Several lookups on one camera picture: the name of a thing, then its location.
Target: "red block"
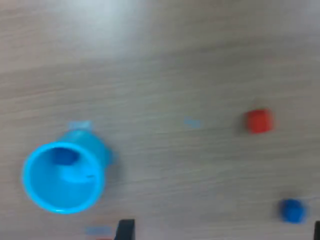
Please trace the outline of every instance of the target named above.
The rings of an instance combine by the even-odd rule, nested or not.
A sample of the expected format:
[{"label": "red block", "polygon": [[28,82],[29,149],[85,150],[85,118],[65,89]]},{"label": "red block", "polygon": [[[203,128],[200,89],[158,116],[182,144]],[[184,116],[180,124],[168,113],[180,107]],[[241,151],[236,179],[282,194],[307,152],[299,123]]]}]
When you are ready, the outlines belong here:
[{"label": "red block", "polygon": [[273,116],[266,108],[256,109],[247,113],[247,128],[253,134],[269,132],[274,127]]}]

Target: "blue sphere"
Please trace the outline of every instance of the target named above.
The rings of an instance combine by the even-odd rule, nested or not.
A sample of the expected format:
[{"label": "blue sphere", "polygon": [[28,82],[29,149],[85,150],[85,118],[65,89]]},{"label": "blue sphere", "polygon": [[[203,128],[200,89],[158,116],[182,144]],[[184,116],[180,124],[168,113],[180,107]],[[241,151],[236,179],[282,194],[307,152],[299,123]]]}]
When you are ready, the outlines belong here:
[{"label": "blue sphere", "polygon": [[285,199],[281,202],[280,211],[282,219],[291,224],[303,223],[307,215],[307,208],[296,199]]}]

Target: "plastic cup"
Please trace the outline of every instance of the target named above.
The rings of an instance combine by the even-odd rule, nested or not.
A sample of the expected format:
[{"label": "plastic cup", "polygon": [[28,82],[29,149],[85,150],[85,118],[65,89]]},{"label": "plastic cup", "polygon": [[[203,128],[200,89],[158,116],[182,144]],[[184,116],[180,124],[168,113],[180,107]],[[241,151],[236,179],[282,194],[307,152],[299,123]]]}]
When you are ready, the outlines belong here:
[{"label": "plastic cup", "polygon": [[94,133],[71,130],[28,156],[22,170],[24,190],[45,210],[78,213],[102,195],[111,161],[111,150]]}]

